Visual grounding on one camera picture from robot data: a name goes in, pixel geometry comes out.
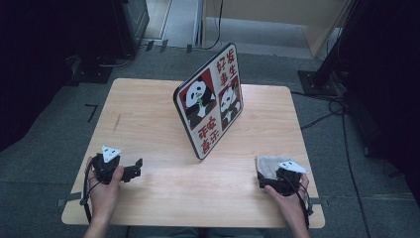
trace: wooden table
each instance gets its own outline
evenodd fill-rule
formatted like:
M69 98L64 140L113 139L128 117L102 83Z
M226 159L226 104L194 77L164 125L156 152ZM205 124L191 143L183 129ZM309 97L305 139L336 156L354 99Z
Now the wooden table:
M71 192L82 191L87 158L107 145L122 149L120 165L144 159L142 175L121 184L112 224L285 227L275 203L259 188L256 157L289 156L311 172L289 89L243 85L242 114L200 161L172 102L180 83L116 79ZM312 173L309 179L309 194L318 197ZM78 202L67 203L65 224L87 224ZM321 205L314 211L311 228L321 228Z

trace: cable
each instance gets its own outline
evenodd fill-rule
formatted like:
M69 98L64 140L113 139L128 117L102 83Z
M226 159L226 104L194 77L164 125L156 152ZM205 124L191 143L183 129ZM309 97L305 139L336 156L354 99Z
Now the cable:
M300 183L300 186L303 188L303 190L305 191L305 195L306 195L306 201L308 202L308 215L312 215L314 213L314 210L312 209L313 205L312 205L312 201L311 201L311 197L309 196L309 192L306 189L306 187L304 187L302 185L302 183Z
M127 226L126 238L129 238L130 237L130 229L131 229L131 226Z
M213 44L213 46L211 46L211 47L209 47L209 48L202 48L202 50L205 50L205 51L207 51L207 50L210 50L210 49L212 49L212 48L214 48L216 45L217 45L217 43L219 43L219 40L220 40L220 23L221 23L221 21L222 21L222 12L223 12L223 0L222 0L222 2L220 3L220 12L219 12L219 28L218 28L218 36L217 36L217 39L216 39L216 42Z
M93 159L89 162L89 164L86 167L86 171L84 172L83 197L80 200L80 205L84 207L84 212L86 213L86 218L89 223L92 220L92 214L90 213L89 203L87 201L89 200L89 192L91 189L89 189L89 192L88 192L87 187L88 187L89 172L92 169L92 166L93 166Z
M344 134L344 144L345 144L345 148L346 148L347 164L348 164L348 167L349 167L350 176L352 178L353 187L355 188L356 196L358 197L358 203L359 203L359 207L361 208L362 217L364 219L365 229L367 231L367 237L369 238L370 237L370 232L369 232L369 229L368 229L368 222L367 222L367 218L365 216L365 210L364 210L364 206L362 204L361 195L359 193L359 189L358 189L358 186L356 185L356 181L355 181L355 176L353 174L352 163L350 162L350 153L349 153L349 145L348 145L348 141L347 141L346 120L345 119L346 119L346 114L343 113L343 115L342 115L343 134Z
M99 182L97 182L93 187L91 187L90 189L89 189L89 191L87 192L87 196L89 196L89 194L90 194L90 191L93 189L93 188L95 188L95 186L97 186L99 183L101 183L100 181Z
M309 212L308 212L308 209L306 209L305 201L302 199L302 197L299 194L299 188L294 187L293 183L291 183L291 181L287 177L282 177L282 178L285 179L290 184L290 186L295 191L295 194L299 198L300 207L302 208L303 216L305 217L306 228L309 229Z
M309 123L305 126L300 127L300 130L302 130L302 131L307 129L307 128L310 128L310 127L314 126L316 123L318 123L318 122L320 122L320 121L322 121L322 120L324 120L324 119L326 119L326 118L328 118L332 115L342 115L345 112L346 105L344 104L344 98L343 97L314 96L314 95L307 95L307 94L304 94L304 93L301 93L301 92L294 92L294 91L292 91L291 93L329 102L328 103L328 109L330 110L330 114L328 114L326 116L323 116L323 117L320 117L320 118L316 119L315 121L313 121L313 122L311 122L311 123ZM332 108L333 103L338 103L341 107L337 110L333 110L333 108Z
M130 58L122 63L119 64L99 64L99 66L103 66L103 67L119 67L119 66L124 66L125 64L127 64L129 61L131 61L133 59L134 55L130 55Z
M335 86L342 92L345 93L347 91L347 88L343 85L342 78L347 77L344 75L341 71L333 70L330 73L330 78L334 82Z

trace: black controller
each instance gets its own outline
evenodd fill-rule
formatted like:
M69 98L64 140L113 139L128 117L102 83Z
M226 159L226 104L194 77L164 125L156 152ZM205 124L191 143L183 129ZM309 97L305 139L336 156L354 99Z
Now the black controller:
M260 188L264 188L266 185L270 185L278 193L284 196L290 196L299 190L300 173L280 168L275 172L275 174L277 179L264 177L260 178Z
M93 159L93 168L95 168L96 178L98 181L109 184L112 179L112 174L120 164L120 156L117 156L112 161L105 163L102 154L97 154ZM140 158L134 166L124 167L124 174L121 178L123 182L129 182L135 177L139 177L141 174L140 168L143 165L143 159Z

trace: hand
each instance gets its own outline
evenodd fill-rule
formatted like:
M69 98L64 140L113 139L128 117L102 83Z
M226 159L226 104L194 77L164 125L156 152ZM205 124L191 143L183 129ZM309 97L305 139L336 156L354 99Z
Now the hand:
M306 174L302 174L300 179L302 186L307 189L309 179ZM272 199L274 199L278 208L280 208L281 215L284 217L288 226L290 227L293 233L293 237L309 237L309 233L306 228L305 216L303 215L299 197L296 194L283 196L270 185L266 185L264 189L272 197ZM304 190L299 189L298 192L300 197L306 201Z
M124 174L124 167L119 166L112 174L109 184L103 184L96 179L93 170L89 171L89 186L93 187L90 191L92 203L92 221L86 231L85 237L105 237L106 230L111 221L112 215L117 205L120 192L120 180Z

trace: white marker tag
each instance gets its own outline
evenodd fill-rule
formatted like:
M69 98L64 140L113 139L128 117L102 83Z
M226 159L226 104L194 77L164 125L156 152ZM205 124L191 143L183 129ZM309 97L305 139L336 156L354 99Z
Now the white marker tag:
M102 146L102 155L104 157L104 162L105 163L108 163L108 162L114 160L114 158L116 158L120 154L121 154L121 150L114 149L114 148L107 147L107 146Z
M297 165L297 163L295 163L293 161L280 162L280 163L278 163L278 166L287 170L287 171L309 174L309 172L305 168Z

